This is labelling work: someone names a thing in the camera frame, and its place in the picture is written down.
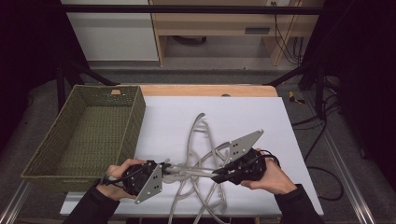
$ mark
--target gray floor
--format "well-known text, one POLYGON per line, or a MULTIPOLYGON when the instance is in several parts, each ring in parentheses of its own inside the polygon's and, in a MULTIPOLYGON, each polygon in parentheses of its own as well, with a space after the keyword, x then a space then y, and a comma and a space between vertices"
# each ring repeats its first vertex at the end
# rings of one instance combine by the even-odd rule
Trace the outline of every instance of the gray floor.
MULTIPOLYGON (((279 67, 269 65, 268 55, 263 53, 263 44, 259 38, 249 40, 233 37, 209 37, 204 45, 180 44, 170 40, 165 58, 166 66, 137 67, 134 70, 106 67, 99 73, 112 80, 123 83, 236 83, 262 84, 285 74, 294 65, 285 60, 279 67)), ((289 101, 289 91, 295 91, 294 83, 298 78, 290 80, 277 88, 279 96, 284 99, 290 122, 311 117, 313 114, 308 105, 300 105, 289 101)), ((32 101, 7 148, 0 156, 0 211, 12 198, 21 183, 20 174, 26 163, 37 149, 55 120, 57 114, 56 86, 51 81, 31 92, 32 101)), ((361 193, 369 206, 376 223, 396 223, 396 193, 373 161, 364 160, 360 155, 360 147, 352 136, 342 115, 331 113, 328 118, 328 130, 334 142, 342 152, 347 167, 350 169, 361 193)), ((315 126, 312 122, 305 127, 315 126)), ((300 149, 305 155, 318 136, 319 128, 296 130, 295 134, 300 149)), ((326 144, 321 139, 308 160, 308 165, 316 165, 334 171, 328 155, 326 144)), ((336 196, 339 187, 329 176, 310 171, 313 182, 321 195, 336 196)), ((59 215, 64 195, 33 187, 24 206, 21 217, 56 218, 59 215)), ((326 223, 359 223, 356 213, 347 195, 338 202, 320 200, 324 209, 326 223)))

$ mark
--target person's left hand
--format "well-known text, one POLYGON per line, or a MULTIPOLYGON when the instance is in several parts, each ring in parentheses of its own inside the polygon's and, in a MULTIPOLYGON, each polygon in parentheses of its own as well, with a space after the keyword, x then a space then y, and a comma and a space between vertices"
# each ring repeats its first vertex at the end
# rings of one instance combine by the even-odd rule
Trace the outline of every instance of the person's left hand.
MULTIPOLYGON (((146 163, 145 161, 141 160, 132 160, 128 159, 126 160, 121 166, 118 165, 110 165, 107 169, 106 174, 111 175, 117 179, 122 178, 122 174, 132 165, 138 165, 138 164, 144 164, 146 163)), ((122 198, 130 198, 134 199, 136 196, 135 195, 130 195, 127 192, 125 192, 123 189, 114 186, 114 185, 98 185, 96 188, 103 193, 107 198, 110 198, 114 201, 118 201, 119 199, 122 198)))

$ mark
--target white tabletop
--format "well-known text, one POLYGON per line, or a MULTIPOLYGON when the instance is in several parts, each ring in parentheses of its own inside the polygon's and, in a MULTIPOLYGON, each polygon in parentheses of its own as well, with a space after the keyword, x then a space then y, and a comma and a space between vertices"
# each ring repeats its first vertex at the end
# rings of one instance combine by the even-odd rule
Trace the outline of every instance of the white tabletop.
MULTIPOLYGON (((282 170, 294 183, 303 184, 316 211, 323 215, 280 97, 147 96, 145 100, 147 108, 135 153, 137 159, 156 162, 170 159, 173 164, 184 162, 191 125, 200 113, 205 113, 205 121, 210 126, 216 146, 263 129, 264 134, 254 147, 269 150, 276 155, 282 170)), ((207 137, 203 133, 197 133, 193 137, 193 148, 200 154, 210 151, 207 137)), ((208 192, 212 183, 209 178, 201 178, 200 190, 208 192)), ((261 189, 250 190, 231 182, 226 182, 223 186, 227 200, 227 209, 222 214, 224 216, 267 217, 281 214, 271 193, 261 189)), ((178 187, 178 183, 163 184, 163 192, 141 204, 135 204, 134 200, 121 200, 115 214, 127 217, 166 217, 178 187)), ((70 214, 83 194, 84 192, 69 192, 61 214, 70 214)), ((214 201, 218 198, 216 194, 213 196, 214 201)), ((201 203, 193 194, 178 202, 175 215, 193 217, 200 208, 201 203)))

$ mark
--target green wicker basket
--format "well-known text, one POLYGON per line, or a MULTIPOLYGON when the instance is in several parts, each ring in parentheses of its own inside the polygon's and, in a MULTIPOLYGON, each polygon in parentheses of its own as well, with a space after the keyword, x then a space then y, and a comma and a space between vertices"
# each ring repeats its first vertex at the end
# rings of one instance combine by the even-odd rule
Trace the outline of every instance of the green wicker basket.
POLYGON ((43 189, 86 191, 134 157, 146 104, 138 86, 75 86, 21 177, 43 189))

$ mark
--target hand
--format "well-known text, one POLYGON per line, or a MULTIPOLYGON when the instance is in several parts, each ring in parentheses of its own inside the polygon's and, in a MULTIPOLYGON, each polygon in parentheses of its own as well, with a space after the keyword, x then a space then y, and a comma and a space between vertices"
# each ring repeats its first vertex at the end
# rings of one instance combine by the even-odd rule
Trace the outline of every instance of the hand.
MULTIPOLYGON (((132 160, 128 159, 126 160, 121 166, 117 165, 110 165, 107 169, 106 174, 111 175, 117 179, 122 178, 122 174, 132 165, 137 165, 137 164, 144 164, 146 163, 145 161, 141 160, 132 160)), ((135 195, 130 195, 127 192, 125 192, 123 189, 114 186, 114 185, 98 185, 96 188, 103 193, 107 198, 110 198, 114 201, 118 201, 119 199, 122 198, 130 198, 134 199, 136 196, 135 195)))
POLYGON ((261 180, 244 180, 241 182, 241 185, 250 189, 265 189, 273 194, 287 194, 297 189, 289 177, 272 159, 265 158, 265 164, 267 170, 261 180))

